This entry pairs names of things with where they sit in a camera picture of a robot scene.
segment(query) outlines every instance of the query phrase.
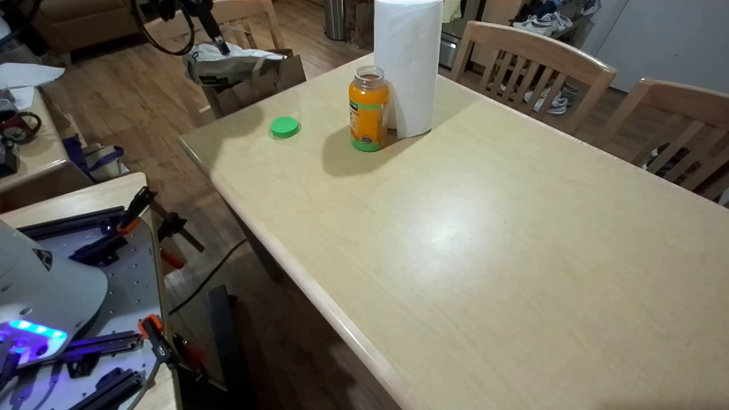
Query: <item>orange soda can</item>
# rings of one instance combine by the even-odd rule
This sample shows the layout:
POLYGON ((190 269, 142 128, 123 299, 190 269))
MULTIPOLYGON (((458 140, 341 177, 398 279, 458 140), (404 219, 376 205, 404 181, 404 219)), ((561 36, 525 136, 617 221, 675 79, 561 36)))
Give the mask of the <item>orange soda can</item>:
POLYGON ((361 65, 348 83, 350 136, 364 152, 388 146, 390 86, 376 65, 361 65))

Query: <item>table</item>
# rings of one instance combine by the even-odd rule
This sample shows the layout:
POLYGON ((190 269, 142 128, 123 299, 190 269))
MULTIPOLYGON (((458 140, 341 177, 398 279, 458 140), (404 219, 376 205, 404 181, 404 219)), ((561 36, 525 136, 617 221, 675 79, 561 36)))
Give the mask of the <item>table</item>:
POLYGON ((183 144, 404 408, 729 405, 726 209, 444 78, 357 152, 368 61, 183 144))
POLYGON ((43 95, 37 90, 29 111, 41 116, 41 129, 35 140, 18 146, 18 170, 13 176, 0 177, 0 193, 16 188, 29 179, 43 177, 69 165, 69 154, 65 140, 47 114, 43 95))
MULTIPOLYGON (((8 214, 0 219, 13 228, 46 222, 54 219, 69 219, 95 209, 128 205, 135 193, 145 186, 144 172, 123 176, 102 184, 94 184, 81 192, 70 192, 50 201, 41 201, 8 214)), ((139 408, 173 410, 177 408, 175 378, 167 367, 159 367, 155 384, 144 393, 139 408)))

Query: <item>paper towel roll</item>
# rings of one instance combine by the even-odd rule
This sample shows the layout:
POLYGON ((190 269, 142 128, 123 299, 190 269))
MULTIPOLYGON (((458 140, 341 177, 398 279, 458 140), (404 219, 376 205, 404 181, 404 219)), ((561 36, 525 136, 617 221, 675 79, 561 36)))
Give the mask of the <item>paper towel roll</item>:
POLYGON ((393 86, 390 126, 398 136, 434 128, 443 0, 376 0, 373 61, 393 86))

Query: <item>wooden floor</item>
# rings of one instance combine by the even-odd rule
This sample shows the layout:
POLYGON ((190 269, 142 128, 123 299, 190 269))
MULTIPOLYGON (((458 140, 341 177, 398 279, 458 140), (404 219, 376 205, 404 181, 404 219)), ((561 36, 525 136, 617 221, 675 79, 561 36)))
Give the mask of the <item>wooden floor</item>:
MULTIPOLYGON (((368 52, 329 41, 317 1, 279 0, 276 11, 307 78, 368 52)), ((90 140, 123 146, 128 165, 145 170, 159 201, 190 219, 190 230, 205 242, 200 257, 186 249, 193 254, 190 266, 169 276, 170 291, 186 296, 243 234, 177 140, 204 123, 196 106, 205 104, 204 93, 184 78, 183 61, 144 44, 106 50, 81 56, 47 95, 78 119, 90 140)), ((585 129, 600 129, 620 101, 620 93, 607 95, 585 129)), ((264 408, 396 408, 317 309, 295 287, 272 283, 249 249, 223 266, 213 285, 216 283, 226 283, 254 316, 243 333, 259 345, 254 361, 264 408)), ((170 324, 208 350, 205 361, 219 376, 205 313, 204 294, 170 324)))

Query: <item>green bottle cap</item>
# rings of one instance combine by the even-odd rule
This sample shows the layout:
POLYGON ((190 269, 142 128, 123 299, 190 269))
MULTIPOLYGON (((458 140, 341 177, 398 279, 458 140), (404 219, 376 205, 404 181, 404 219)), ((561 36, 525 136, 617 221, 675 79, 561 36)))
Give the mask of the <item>green bottle cap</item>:
POLYGON ((272 123, 272 134, 276 138, 287 138, 287 136, 295 136, 298 131, 300 123, 291 116, 279 116, 274 123, 272 123))

